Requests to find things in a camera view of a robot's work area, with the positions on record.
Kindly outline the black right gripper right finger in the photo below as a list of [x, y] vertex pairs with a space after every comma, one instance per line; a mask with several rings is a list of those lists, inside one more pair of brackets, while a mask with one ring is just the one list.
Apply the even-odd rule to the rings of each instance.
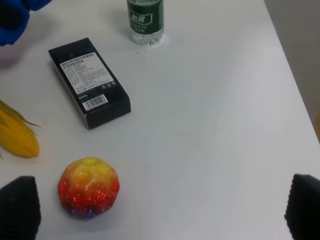
[[294, 240], [320, 238], [320, 180], [309, 174], [295, 174], [284, 218]]

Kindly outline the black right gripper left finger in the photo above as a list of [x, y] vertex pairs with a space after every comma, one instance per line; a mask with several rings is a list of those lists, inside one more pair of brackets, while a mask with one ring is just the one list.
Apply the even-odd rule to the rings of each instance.
[[20, 176], [0, 189], [0, 238], [34, 240], [41, 206], [34, 176]]

